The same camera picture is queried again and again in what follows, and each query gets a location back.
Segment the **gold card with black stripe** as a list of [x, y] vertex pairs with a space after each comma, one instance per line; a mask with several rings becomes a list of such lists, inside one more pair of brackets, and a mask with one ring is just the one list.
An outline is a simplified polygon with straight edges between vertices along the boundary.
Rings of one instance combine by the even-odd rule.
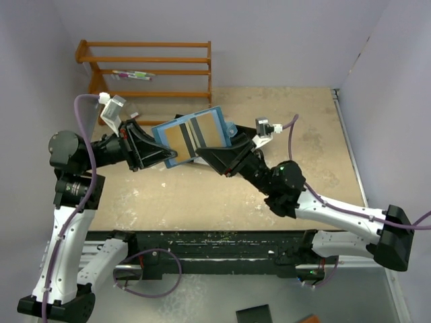
[[195, 157], [195, 146], [185, 124], [178, 124], [165, 130], [168, 146], [174, 150], [177, 156], [175, 164], [191, 161]]

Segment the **blue leather card holder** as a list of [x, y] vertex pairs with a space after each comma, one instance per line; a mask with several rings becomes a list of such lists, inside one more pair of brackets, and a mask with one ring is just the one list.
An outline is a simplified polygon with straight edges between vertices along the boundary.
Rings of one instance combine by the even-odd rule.
[[176, 152], [175, 157], [164, 163], [173, 168], [198, 158], [196, 149], [229, 147], [238, 130], [233, 122], [227, 122], [219, 106], [175, 118], [152, 128], [157, 143]]

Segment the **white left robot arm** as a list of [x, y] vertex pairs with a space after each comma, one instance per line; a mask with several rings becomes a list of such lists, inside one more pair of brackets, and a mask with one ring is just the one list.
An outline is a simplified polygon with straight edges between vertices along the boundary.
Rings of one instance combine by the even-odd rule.
[[86, 135], [60, 131], [51, 137], [48, 150], [57, 177], [53, 232], [40, 278], [32, 294], [19, 300], [17, 311], [45, 322], [87, 322], [98, 287], [120, 261], [138, 250], [134, 233], [116, 230], [79, 268], [105, 182], [96, 170], [124, 161], [136, 172], [175, 157], [176, 152], [156, 142], [135, 120], [122, 122], [118, 133], [94, 142]]

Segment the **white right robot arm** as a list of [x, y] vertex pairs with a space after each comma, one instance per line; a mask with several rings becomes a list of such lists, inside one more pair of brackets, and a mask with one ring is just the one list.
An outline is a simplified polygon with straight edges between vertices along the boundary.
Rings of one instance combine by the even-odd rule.
[[263, 152], [246, 137], [230, 147], [200, 147], [196, 153], [217, 173], [240, 175], [252, 184], [277, 216], [337, 228], [336, 232], [318, 230], [313, 234], [310, 249], [316, 255], [359, 256], [393, 271], [408, 269], [414, 230], [401, 207], [361, 207], [318, 194], [296, 162], [283, 161], [269, 168]]

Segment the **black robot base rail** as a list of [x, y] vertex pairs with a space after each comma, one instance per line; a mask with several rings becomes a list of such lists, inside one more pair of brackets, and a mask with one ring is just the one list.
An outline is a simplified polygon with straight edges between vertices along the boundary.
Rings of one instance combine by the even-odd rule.
[[137, 231], [129, 255], [116, 270], [145, 280], [165, 274], [275, 275], [279, 278], [323, 279], [337, 262], [312, 251], [315, 229], [306, 231]]

